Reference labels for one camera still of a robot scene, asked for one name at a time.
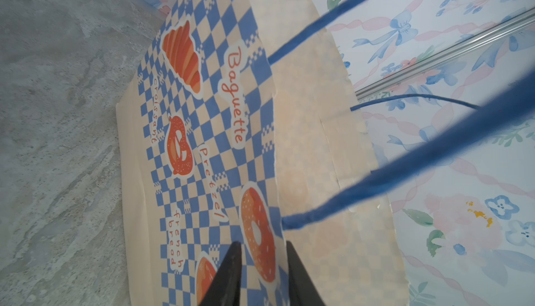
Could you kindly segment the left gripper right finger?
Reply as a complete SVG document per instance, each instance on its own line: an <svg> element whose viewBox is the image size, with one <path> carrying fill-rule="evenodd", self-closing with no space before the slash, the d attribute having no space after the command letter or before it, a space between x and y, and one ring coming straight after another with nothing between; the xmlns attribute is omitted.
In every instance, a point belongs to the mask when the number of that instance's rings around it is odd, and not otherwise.
<svg viewBox="0 0 535 306"><path fill-rule="evenodd" d="M290 241L286 242L288 257L288 293L291 306L325 306L305 265Z"/></svg>

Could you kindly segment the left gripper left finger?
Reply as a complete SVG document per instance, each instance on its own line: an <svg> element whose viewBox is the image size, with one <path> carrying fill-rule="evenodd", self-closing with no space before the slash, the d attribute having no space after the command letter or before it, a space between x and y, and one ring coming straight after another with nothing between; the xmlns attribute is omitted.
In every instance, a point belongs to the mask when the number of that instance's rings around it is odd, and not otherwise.
<svg viewBox="0 0 535 306"><path fill-rule="evenodd" d="M242 244L234 241L215 274L200 306L239 306L242 277Z"/></svg>

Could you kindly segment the blue checkered paper bag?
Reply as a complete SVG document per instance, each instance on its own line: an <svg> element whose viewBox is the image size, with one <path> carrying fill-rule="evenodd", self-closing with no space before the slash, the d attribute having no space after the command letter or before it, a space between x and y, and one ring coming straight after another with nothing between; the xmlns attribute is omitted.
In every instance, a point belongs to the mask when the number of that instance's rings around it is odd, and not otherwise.
<svg viewBox="0 0 535 306"><path fill-rule="evenodd" d="M284 231L534 68L534 0L176 0L116 107L133 305L198 305L242 245L242 305L289 305L291 243L327 305L533 305L534 116L385 196Z"/></svg>

